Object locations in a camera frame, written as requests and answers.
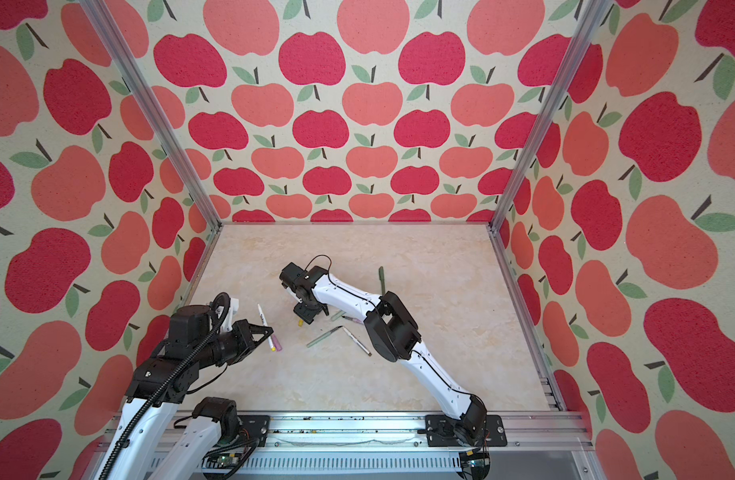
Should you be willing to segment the white yellow-tipped pen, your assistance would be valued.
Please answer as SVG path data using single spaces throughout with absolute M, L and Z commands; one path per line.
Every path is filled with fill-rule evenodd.
M 263 307 L 260 304 L 258 304 L 257 305 L 257 308 L 258 308 L 259 316 L 260 316 L 260 319 L 262 320 L 263 326 L 265 328 L 267 328 L 267 330 L 269 330 L 269 334 L 267 335 L 267 340 L 268 340 L 270 349 L 273 352 L 277 352 L 278 351 L 278 348 L 277 348 L 277 342 L 276 342 L 274 330 L 271 328 L 271 326 L 269 326 L 269 323 L 268 323 L 268 320 L 267 320 L 267 318 L 265 316 L 265 312 L 263 310 Z

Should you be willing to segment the dark green pen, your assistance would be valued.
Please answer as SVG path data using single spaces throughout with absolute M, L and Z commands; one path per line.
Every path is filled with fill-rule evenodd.
M 381 285 L 381 297 L 387 294 L 387 282 L 385 282 L 385 267 L 379 268 L 379 285 Z

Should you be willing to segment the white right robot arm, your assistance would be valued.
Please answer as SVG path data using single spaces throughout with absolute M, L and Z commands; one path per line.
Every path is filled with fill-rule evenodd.
M 487 406 L 479 396 L 465 390 L 435 360 L 401 298 L 359 290 L 333 276 L 321 266 L 301 268 L 291 262 L 281 272 L 285 290 L 295 296 L 294 312 L 307 324 L 331 308 L 365 326 L 373 350 L 391 363 L 399 363 L 435 397 L 453 430 L 453 438 L 467 446 L 485 443 Z

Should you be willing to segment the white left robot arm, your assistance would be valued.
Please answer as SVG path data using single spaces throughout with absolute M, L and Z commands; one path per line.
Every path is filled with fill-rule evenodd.
M 206 397 L 188 418 L 166 458 L 156 449 L 187 396 L 197 393 L 202 370 L 240 363 L 271 340 L 265 323 L 235 320 L 238 302 L 226 292 L 202 305 L 179 308 L 163 340 L 134 372 L 126 403 L 98 479 L 188 479 L 198 468 L 222 468 L 229 479 L 244 467 L 269 433 L 269 417 L 243 416 L 235 401 Z

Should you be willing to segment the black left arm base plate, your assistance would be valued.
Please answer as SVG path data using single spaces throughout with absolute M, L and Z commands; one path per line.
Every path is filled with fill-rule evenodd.
M 270 433 L 270 423 L 269 415 L 235 415 L 229 420 L 229 430 L 223 436 L 221 444 L 235 448 L 252 445 L 257 448 L 265 447 Z

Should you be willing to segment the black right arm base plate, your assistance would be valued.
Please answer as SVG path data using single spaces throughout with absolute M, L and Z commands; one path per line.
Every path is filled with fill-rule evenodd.
M 423 432 L 429 447 L 507 446 L 507 433 L 503 419 L 499 415 L 488 415 L 480 426 L 471 427 L 463 421 L 453 420 L 445 415 L 429 414 L 425 416 Z

